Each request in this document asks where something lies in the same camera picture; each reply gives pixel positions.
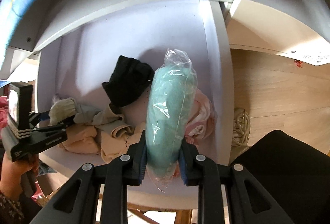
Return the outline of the person's left hand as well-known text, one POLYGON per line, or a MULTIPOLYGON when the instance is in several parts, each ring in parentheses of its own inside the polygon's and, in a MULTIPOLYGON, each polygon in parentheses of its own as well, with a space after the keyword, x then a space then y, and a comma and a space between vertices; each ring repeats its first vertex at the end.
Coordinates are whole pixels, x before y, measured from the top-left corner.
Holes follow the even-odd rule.
POLYGON ((27 171, 38 171, 39 157, 33 155, 30 161, 18 160, 12 162, 5 151, 1 169, 1 193, 7 198, 18 201, 22 193, 21 177, 27 171))

